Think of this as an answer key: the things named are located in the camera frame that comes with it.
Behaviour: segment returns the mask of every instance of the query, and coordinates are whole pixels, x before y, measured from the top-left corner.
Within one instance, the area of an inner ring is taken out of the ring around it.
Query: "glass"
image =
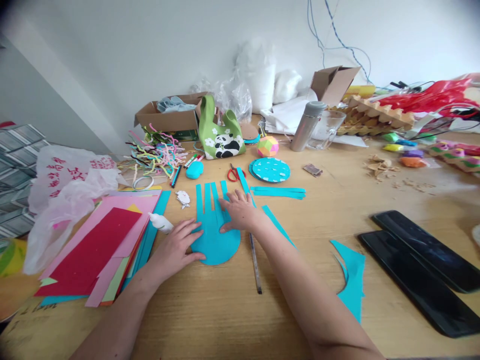
[[[326,110],[322,112],[307,146],[316,150],[328,149],[337,135],[337,129],[346,117],[347,114],[341,111]]]

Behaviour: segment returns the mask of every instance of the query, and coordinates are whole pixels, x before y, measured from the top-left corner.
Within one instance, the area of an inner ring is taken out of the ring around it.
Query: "smartphone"
[[[387,231],[363,233],[358,239],[440,334],[459,338],[480,333],[480,317],[406,244]]]
[[[371,217],[383,230],[403,241],[448,286],[460,293],[480,289],[480,270],[400,212],[391,210]]]

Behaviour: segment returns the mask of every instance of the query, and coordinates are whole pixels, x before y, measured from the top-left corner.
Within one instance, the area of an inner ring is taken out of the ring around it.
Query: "colorful ball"
[[[258,155],[262,158],[269,158],[275,156],[280,149],[279,142],[273,136],[265,136],[260,138],[258,145]]]

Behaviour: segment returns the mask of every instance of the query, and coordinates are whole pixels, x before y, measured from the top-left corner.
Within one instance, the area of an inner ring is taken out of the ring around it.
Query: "stack of boxes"
[[[32,228],[28,197],[37,156],[50,145],[32,125],[0,128],[0,236],[14,238]]]

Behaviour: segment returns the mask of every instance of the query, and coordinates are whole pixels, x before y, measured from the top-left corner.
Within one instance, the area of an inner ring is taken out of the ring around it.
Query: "panda print bag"
[[[242,130],[232,110],[223,114],[225,126],[214,123],[215,101],[212,95],[201,99],[199,136],[207,160],[229,158],[245,152]]]

